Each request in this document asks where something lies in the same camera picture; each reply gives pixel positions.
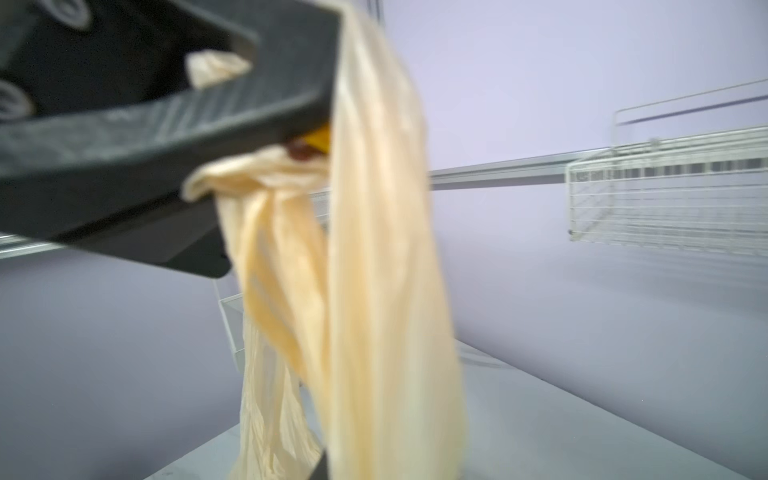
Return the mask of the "translucent beige plastic bag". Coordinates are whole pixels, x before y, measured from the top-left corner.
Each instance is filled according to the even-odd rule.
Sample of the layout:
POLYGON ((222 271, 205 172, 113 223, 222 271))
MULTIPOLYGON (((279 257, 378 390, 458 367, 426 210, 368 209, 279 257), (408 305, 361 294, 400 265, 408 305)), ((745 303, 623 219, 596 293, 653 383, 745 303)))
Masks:
POLYGON ((435 234, 426 126, 408 73, 340 1, 325 152, 273 144, 197 168, 242 290, 234 479, 456 479, 465 400, 435 234))

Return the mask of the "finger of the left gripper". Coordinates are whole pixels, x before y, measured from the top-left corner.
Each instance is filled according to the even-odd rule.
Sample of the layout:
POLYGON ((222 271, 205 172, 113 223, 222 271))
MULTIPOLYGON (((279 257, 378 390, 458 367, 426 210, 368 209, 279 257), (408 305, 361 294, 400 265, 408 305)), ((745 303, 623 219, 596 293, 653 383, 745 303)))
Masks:
POLYGON ((59 243, 210 279, 231 270, 213 201, 187 203, 176 192, 90 221, 59 243))

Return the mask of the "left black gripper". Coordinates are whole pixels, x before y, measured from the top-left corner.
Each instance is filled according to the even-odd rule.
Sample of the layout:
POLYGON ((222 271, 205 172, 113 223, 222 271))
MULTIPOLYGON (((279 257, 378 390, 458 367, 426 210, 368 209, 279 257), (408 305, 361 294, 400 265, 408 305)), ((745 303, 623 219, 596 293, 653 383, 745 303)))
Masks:
POLYGON ((2 231, 59 240, 323 125, 341 27, 304 1, 2 2, 2 231))

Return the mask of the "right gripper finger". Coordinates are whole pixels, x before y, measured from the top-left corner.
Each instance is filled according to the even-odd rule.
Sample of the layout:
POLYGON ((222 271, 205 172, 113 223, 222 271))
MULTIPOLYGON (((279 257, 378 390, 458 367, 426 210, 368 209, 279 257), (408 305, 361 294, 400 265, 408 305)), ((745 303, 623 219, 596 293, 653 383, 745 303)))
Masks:
POLYGON ((329 480, 327 453, 323 452, 308 480, 329 480))

